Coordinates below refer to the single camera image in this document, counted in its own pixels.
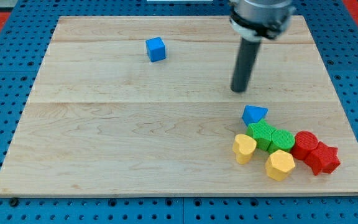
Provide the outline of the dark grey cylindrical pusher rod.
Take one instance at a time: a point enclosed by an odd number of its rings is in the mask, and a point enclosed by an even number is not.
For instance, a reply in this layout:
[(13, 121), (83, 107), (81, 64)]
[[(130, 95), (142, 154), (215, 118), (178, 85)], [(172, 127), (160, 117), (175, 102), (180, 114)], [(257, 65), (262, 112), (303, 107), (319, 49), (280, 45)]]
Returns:
[(259, 47), (260, 40), (252, 42), (241, 39), (231, 80), (233, 92), (243, 93), (247, 90)]

